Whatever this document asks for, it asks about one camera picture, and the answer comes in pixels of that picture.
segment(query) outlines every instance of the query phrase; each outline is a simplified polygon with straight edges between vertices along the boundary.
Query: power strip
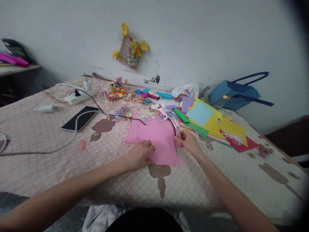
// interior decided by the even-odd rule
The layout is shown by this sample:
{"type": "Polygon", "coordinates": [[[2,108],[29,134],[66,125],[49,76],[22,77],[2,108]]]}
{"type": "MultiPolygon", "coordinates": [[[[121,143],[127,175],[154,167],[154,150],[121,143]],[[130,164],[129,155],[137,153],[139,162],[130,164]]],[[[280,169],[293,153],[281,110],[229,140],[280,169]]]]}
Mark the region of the power strip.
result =
{"type": "Polygon", "coordinates": [[[70,105],[76,105],[84,100],[86,100],[87,98],[89,98],[89,96],[87,94],[89,94],[90,96],[96,95],[96,91],[95,90],[90,90],[87,92],[87,94],[85,94],[82,91],[79,91],[80,96],[76,97],[75,94],[69,95],[67,97],[65,97],[64,99],[70,104],[70,105]]]}

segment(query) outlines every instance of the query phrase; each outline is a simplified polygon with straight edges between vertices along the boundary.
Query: black cable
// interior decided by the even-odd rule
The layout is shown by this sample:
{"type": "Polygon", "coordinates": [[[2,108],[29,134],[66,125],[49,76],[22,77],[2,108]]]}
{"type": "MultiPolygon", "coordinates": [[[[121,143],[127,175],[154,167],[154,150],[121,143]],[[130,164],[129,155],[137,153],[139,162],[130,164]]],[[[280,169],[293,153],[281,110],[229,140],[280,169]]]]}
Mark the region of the black cable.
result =
{"type": "Polygon", "coordinates": [[[167,118],[167,119],[171,122],[171,124],[172,124],[172,126],[173,126],[173,129],[174,129],[174,134],[175,134],[175,136],[176,136],[176,130],[175,130],[174,124],[172,123],[172,120],[169,119],[169,118],[167,118]]]}
{"type": "MultiPolygon", "coordinates": [[[[94,103],[99,107],[99,105],[97,104],[96,100],[94,100],[94,98],[93,98],[92,96],[90,96],[88,93],[86,93],[85,91],[83,91],[83,90],[81,90],[81,89],[78,89],[78,90],[84,92],[84,93],[87,94],[89,97],[91,97],[92,100],[94,101],[94,103]]],[[[119,117],[131,119],[131,118],[129,118],[129,117],[121,116],[121,115],[119,115],[119,117]]],[[[141,121],[141,123],[143,123],[144,125],[146,125],[146,124],[145,124],[142,120],[140,120],[140,119],[134,119],[134,120],[139,120],[139,121],[141,121]]]]}
{"type": "MultiPolygon", "coordinates": [[[[80,90],[80,91],[82,91],[82,92],[84,92],[85,94],[87,94],[89,97],[91,97],[92,98],[92,100],[94,101],[94,103],[99,107],[99,105],[97,104],[97,102],[96,102],[96,100],[94,100],[94,98],[92,97],[92,96],[90,96],[88,93],[86,93],[85,91],[83,91],[83,90],[81,90],[81,89],[78,89],[78,90],[80,90]]],[[[107,113],[104,113],[104,111],[101,109],[101,107],[99,107],[99,109],[102,111],[102,113],[103,114],[107,114],[107,113]]],[[[128,118],[128,119],[130,119],[129,117],[126,117],[126,116],[121,116],[121,115],[119,115],[119,117],[122,117],[122,118],[128,118]]],[[[146,125],[142,120],[140,120],[140,119],[134,119],[134,120],[139,120],[139,121],[141,121],[141,123],[143,123],[144,125],[146,125]]],[[[171,124],[172,124],[172,126],[173,126],[173,129],[174,129],[174,134],[175,134],[175,136],[176,136],[176,130],[175,130],[175,127],[174,127],[174,125],[173,125],[173,123],[172,123],[172,121],[168,118],[168,120],[171,122],[171,124]]]]}

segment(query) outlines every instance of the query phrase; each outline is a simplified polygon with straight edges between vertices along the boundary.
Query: blue tote bag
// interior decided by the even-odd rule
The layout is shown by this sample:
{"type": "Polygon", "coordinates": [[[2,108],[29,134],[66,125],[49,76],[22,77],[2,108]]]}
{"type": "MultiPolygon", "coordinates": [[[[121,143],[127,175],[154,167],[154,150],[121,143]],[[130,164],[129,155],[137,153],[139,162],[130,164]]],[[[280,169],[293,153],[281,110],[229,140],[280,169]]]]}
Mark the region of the blue tote bag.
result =
{"type": "Polygon", "coordinates": [[[269,72],[259,72],[256,74],[252,74],[246,77],[242,77],[240,79],[237,79],[233,82],[230,81],[224,81],[222,82],[214,91],[212,91],[208,98],[210,105],[218,105],[222,106],[223,108],[226,108],[228,110],[238,110],[239,108],[249,104],[252,101],[255,101],[257,103],[261,103],[264,105],[272,106],[273,103],[270,103],[268,101],[259,100],[261,96],[259,95],[258,91],[253,88],[252,86],[249,86],[249,84],[252,84],[256,81],[259,81],[269,75],[269,72]],[[248,82],[244,85],[237,84],[237,81],[241,81],[250,77],[263,75],[262,77],[248,82]],[[229,101],[222,98],[223,95],[231,97],[229,101]]]}

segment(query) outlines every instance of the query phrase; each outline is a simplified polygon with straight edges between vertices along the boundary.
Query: person's left hand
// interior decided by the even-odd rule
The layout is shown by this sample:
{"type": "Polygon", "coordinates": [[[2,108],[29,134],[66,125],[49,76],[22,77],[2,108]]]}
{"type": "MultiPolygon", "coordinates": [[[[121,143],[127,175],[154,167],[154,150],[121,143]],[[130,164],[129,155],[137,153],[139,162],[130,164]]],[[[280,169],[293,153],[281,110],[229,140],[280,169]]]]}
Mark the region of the person's left hand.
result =
{"type": "Polygon", "coordinates": [[[152,160],[146,160],[147,155],[155,150],[150,140],[144,140],[132,147],[132,149],[121,157],[127,171],[136,171],[143,167],[154,165],[152,160]]]}

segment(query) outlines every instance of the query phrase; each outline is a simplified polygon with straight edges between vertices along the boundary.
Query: red paper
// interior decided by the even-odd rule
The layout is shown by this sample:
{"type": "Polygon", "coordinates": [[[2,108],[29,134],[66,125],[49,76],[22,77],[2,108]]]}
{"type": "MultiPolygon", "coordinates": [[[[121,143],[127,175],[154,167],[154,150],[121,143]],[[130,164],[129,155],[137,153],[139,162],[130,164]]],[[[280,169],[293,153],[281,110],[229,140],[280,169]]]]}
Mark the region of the red paper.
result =
{"type": "Polygon", "coordinates": [[[236,151],[238,151],[239,153],[253,149],[258,147],[259,145],[257,143],[255,143],[254,141],[252,141],[250,138],[247,137],[247,143],[248,143],[248,147],[246,147],[245,145],[241,144],[241,145],[237,145],[236,143],[233,142],[232,139],[228,138],[225,136],[225,138],[229,141],[229,143],[233,146],[233,148],[235,148],[236,151]]]}

